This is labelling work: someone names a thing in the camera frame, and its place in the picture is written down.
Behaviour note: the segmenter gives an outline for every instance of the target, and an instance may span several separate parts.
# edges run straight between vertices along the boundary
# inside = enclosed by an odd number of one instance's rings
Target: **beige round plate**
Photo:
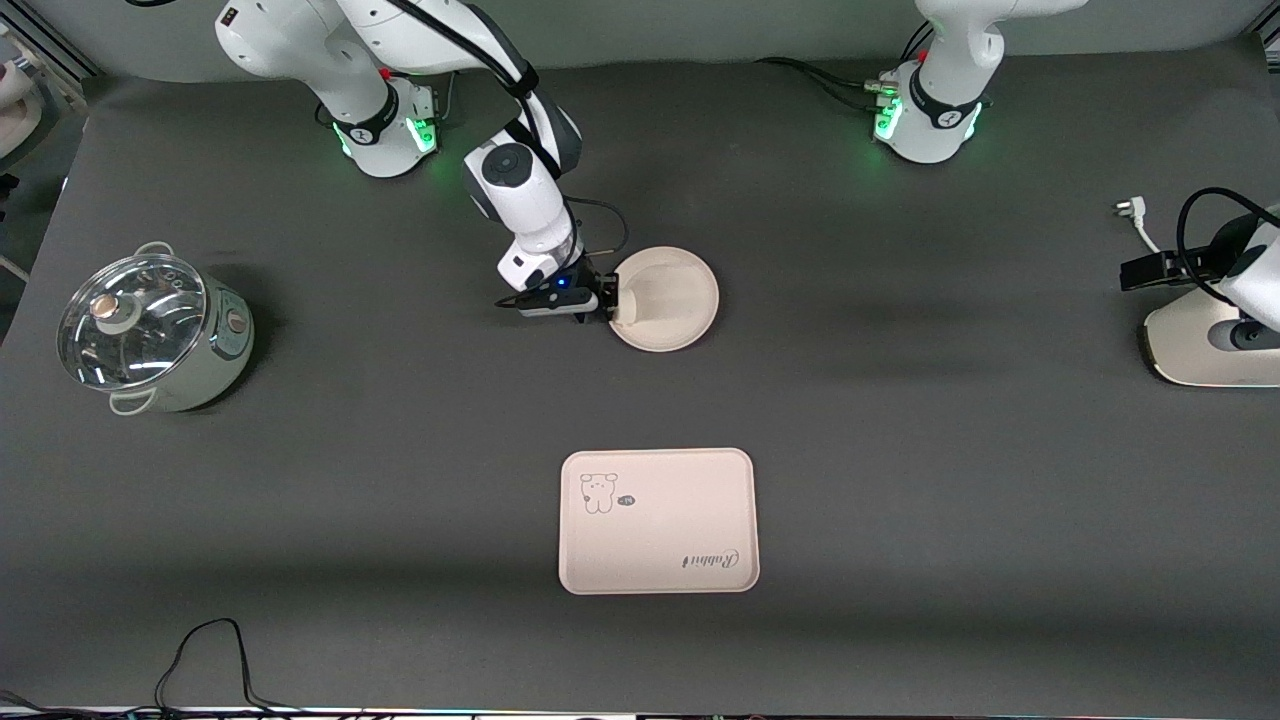
[[[609,325],[637,350],[673,352],[689,347],[716,322],[716,273],[687,250],[641,250],[623,260],[617,273],[618,313]]]

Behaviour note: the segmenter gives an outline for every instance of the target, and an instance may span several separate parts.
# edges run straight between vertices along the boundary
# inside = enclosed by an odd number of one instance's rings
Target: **green indicator light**
[[[978,115],[982,114],[982,102],[978,102],[978,108],[973,111],[973,120],[969,122],[969,129],[965,131],[964,138],[969,140],[973,133],[978,129]]]
[[[435,123],[417,118],[404,118],[404,127],[408,128],[408,133],[413,137],[413,142],[417,143],[417,149],[424,155],[435,150]]]
[[[888,140],[893,137],[893,131],[897,129],[897,120],[902,118],[902,100],[895,99],[888,108],[881,111],[888,117],[876,124],[876,135],[881,140]]]
[[[342,154],[351,158],[351,147],[347,146],[347,137],[342,135],[340,129],[338,129],[338,123],[333,124],[333,132],[338,136],[338,142],[342,143]]]

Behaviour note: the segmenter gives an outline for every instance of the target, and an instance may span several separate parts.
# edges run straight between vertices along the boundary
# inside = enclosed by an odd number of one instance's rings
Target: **white power plug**
[[[1115,211],[1116,215],[1120,215],[1121,218],[1130,218],[1133,220],[1134,229],[1137,229],[1138,234],[1142,236],[1142,241],[1147,243],[1147,247],[1149,247],[1152,252],[1156,252],[1157,255],[1160,254],[1160,247],[1151,240],[1151,236],[1147,234],[1147,200],[1143,196],[1137,195],[1124,202],[1116,202]]]

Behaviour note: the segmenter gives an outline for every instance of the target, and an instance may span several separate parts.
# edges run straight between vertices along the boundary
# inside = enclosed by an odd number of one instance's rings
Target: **gray table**
[[[1119,292],[1108,215],[1143,192],[1170,246],[1201,186],[1274,199],[1265,81],[1249,41],[1015,59],[920,168],[783,68],[547,73],[588,136],[564,190],[719,274],[673,356],[490,307],[508,237],[458,174],[513,114],[486,78],[390,182],[298,85],[114,87],[0,350],[0,685],[140,702],[233,615],[302,705],[1275,717],[1280,402],[1147,373],[1174,293]],[[151,240],[248,296],[261,352],[207,410],[115,419],[54,325]],[[756,588],[561,589],[561,461],[681,446],[754,457]],[[237,701],[227,637],[188,661],[174,702]]]

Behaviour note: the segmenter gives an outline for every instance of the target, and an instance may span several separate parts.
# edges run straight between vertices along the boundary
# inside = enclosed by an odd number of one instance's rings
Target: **electric pot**
[[[125,416],[205,405],[239,375],[252,347],[244,300],[165,242],[90,278],[58,328],[67,372],[110,393],[111,410]]]

